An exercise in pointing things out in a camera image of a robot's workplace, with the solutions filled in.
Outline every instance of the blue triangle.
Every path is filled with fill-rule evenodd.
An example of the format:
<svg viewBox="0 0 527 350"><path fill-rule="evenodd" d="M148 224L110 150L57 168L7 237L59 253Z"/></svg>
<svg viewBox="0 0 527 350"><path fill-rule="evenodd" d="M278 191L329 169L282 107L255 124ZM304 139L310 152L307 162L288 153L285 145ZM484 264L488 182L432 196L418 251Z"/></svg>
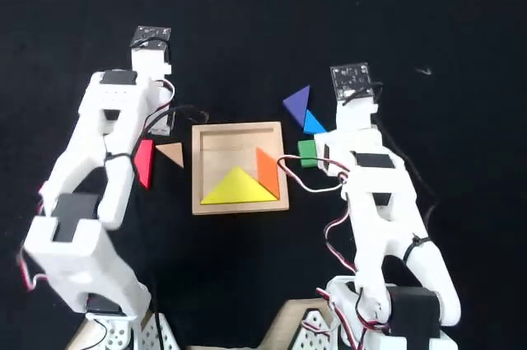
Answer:
<svg viewBox="0 0 527 350"><path fill-rule="evenodd" d="M326 133L326 129L324 129L324 126L322 126L322 124L314 117L313 113L311 113L309 110L305 112L304 133Z"/></svg>
<svg viewBox="0 0 527 350"><path fill-rule="evenodd" d="M284 99L283 105L291 113L293 118L300 126L304 126L305 111L307 110L307 100L310 97L310 86L300 89L288 98Z"/></svg>

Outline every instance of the wooden tray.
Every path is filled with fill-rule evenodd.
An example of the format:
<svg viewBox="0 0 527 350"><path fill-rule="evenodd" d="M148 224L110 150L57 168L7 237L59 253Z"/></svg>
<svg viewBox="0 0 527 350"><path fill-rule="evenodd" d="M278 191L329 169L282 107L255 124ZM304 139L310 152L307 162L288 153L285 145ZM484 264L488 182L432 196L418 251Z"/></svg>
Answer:
<svg viewBox="0 0 527 350"><path fill-rule="evenodd" d="M280 199L277 201L201 204L203 198L234 166L240 166L254 179L258 179L256 147L262 148L275 159L283 155L282 125L279 122L254 122L192 127L193 214L266 212L289 208L286 174L279 169Z"/></svg>

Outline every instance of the black fabric surface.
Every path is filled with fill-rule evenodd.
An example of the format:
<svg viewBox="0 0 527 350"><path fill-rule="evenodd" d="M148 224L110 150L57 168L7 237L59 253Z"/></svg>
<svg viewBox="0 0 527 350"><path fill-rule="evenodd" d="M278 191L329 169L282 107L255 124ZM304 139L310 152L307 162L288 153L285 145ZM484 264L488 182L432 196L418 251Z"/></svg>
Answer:
<svg viewBox="0 0 527 350"><path fill-rule="evenodd" d="M310 109L332 129L329 67L369 62L385 84L385 127L441 201L431 238L462 305L448 334L462 349L520 348L527 0L0 0L0 8L2 348L64 348L82 320L46 283L26 294L15 253L90 75L129 68L137 25L172 28L180 103L213 123L279 120L291 153L307 137L282 99L310 84ZM185 169L157 154L145 197L161 311L182 343L254 347L285 300L314 297L345 273L322 234L344 203L290 181L288 212L192 217L190 127L177 126ZM300 173L314 186L334 182ZM434 199L416 189L424 212ZM134 215L131 201L112 239L148 283ZM343 227L334 244L351 255L351 238ZM414 282L402 265L385 267L387 281Z"/></svg>

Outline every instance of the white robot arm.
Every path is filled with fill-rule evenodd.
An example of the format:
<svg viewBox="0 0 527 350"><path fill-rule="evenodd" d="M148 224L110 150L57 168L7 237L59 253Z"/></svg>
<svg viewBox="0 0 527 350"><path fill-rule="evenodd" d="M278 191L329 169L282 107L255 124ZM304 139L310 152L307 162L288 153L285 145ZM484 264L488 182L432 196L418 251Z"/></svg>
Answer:
<svg viewBox="0 0 527 350"><path fill-rule="evenodd" d="M332 68L332 72L336 71L342 68ZM432 325L451 326L459 321L460 303L441 252L428 238L404 161L382 145L381 134L371 123L371 114L377 111L377 104L367 65L362 63L357 71L359 75L361 72L366 75L366 87L362 89L352 89L341 82L342 78L333 75L338 98L337 129L315 135L317 156L347 167L345 176L340 177L343 179L341 196L347 201L357 247L352 265L355 275L330 281L325 297L348 320L356 339L355 343L350 343L354 347L369 350L456 349L454 341L438 329L432 333L418 333L418 327L413 327L414 332L406 338L399 336L406 336L406 327L401 325L413 323L410 310L422 313L417 316L422 320L432 314L435 320ZM319 168L331 176L343 171L327 161L319 161ZM401 259L424 289L387 286L381 269L386 255ZM362 322L375 323L363 324L357 310L361 311ZM363 341L359 341L363 329L366 334ZM422 336L414 336L427 334L430 336L425 340L426 347L418 347L416 343L423 341Z"/></svg>
<svg viewBox="0 0 527 350"><path fill-rule="evenodd" d="M170 84L164 80L171 73L165 63L169 37L170 29L139 26L132 44L133 70L93 74L69 144L40 190L42 215L33 219L23 245L73 311L108 327L121 321L128 337L129 328L134 332L134 349L141 346L140 322L151 295L117 255L107 231L119 229L124 218L136 142L150 114L168 109L174 95L160 88L162 82ZM99 166L107 176L104 193L75 193Z"/></svg>

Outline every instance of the beige triangle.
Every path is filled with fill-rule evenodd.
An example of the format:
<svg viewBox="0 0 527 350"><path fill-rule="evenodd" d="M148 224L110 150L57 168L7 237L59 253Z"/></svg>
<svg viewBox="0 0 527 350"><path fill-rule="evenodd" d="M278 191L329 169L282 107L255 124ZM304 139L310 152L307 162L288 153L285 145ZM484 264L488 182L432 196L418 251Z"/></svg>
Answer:
<svg viewBox="0 0 527 350"><path fill-rule="evenodd" d="M161 144L160 146L156 146L156 148L177 165L183 167L183 148L180 142Z"/></svg>

